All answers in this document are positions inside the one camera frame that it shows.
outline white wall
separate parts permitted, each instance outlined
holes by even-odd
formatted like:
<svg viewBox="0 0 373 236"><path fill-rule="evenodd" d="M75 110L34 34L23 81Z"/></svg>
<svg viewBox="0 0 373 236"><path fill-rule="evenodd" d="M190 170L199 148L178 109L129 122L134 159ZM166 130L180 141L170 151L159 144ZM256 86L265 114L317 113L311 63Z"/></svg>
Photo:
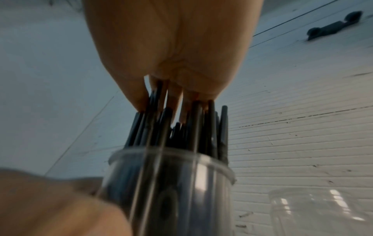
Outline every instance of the white wall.
<svg viewBox="0 0 373 236"><path fill-rule="evenodd" d="M45 1L4 2L0 166L45 174L118 89L81 14Z"/></svg>

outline grooved white panel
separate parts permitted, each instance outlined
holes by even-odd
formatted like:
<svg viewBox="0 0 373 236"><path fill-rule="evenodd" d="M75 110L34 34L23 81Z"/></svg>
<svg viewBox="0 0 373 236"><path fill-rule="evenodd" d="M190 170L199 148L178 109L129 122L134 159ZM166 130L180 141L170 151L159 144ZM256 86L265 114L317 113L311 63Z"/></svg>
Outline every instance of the grooved white panel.
<svg viewBox="0 0 373 236"><path fill-rule="evenodd" d="M251 47L216 101L229 107L238 236L274 235L267 194L284 187L347 191L373 215L373 1L333 6L284 23L283 33ZM364 11L358 25L306 41L308 29L355 10ZM126 102L118 93L49 175L103 170L130 129L134 110Z"/></svg>

